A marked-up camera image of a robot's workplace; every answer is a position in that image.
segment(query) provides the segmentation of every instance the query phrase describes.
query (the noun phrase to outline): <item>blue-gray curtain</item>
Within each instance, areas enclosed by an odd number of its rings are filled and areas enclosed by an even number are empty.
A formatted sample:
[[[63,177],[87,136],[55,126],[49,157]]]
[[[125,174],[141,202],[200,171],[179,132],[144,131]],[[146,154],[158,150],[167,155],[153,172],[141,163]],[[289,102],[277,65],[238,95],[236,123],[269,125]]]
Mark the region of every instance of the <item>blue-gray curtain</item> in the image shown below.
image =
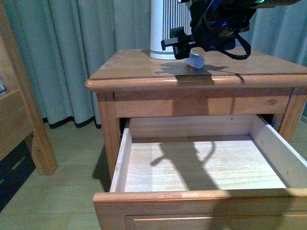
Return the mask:
[[[150,1],[4,0],[42,114],[100,124],[84,86],[117,50],[149,47]]]
[[[117,50],[149,48],[150,0],[4,0],[43,117],[95,116],[86,79]],[[307,66],[307,0],[260,9],[243,35],[254,50]]]

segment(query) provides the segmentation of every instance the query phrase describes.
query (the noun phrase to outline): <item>floor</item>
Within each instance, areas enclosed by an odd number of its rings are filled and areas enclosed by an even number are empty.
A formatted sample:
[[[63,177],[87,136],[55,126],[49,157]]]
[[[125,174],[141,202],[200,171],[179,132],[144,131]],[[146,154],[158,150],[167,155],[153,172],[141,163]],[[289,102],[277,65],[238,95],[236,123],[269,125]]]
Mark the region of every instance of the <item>floor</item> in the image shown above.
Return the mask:
[[[110,187],[101,129],[69,123],[47,130],[59,167],[52,176],[32,173],[0,213],[0,229],[99,230],[92,198]],[[301,121],[291,144],[305,159],[306,140]]]

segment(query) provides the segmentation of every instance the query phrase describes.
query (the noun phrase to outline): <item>white air purifier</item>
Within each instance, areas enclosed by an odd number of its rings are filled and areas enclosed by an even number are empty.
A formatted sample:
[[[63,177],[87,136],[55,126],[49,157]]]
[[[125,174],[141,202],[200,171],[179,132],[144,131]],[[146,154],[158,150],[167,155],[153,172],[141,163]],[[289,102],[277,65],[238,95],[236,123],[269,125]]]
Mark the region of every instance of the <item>white air purifier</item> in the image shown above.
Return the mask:
[[[169,38],[170,29],[184,27],[187,35],[191,34],[189,3],[178,3],[178,0],[152,0],[150,57],[155,59],[174,60],[171,46],[162,50],[161,41]]]

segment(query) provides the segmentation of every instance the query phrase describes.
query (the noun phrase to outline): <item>lower drawer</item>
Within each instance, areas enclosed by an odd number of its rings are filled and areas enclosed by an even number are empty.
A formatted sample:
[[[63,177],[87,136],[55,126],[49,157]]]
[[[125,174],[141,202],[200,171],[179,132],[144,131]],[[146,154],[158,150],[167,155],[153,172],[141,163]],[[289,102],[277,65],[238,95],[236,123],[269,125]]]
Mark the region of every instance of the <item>lower drawer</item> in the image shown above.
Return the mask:
[[[256,115],[132,118],[94,206],[104,230],[306,229],[306,175]]]

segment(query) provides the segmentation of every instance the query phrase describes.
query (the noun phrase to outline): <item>white object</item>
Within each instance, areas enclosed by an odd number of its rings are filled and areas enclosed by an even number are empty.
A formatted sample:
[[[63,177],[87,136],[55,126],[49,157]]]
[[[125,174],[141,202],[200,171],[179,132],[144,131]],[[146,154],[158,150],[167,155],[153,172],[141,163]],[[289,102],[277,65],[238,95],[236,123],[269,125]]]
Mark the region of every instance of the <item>white object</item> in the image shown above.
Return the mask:
[[[152,0],[150,57],[155,59],[174,60],[171,46],[162,50],[161,41],[169,38],[170,29],[184,27],[187,35],[191,34],[191,16],[186,4],[177,0]]]
[[[205,59],[198,54],[194,54],[193,52],[190,53],[189,58],[183,59],[184,63],[188,64],[191,67],[201,69],[205,64]]]

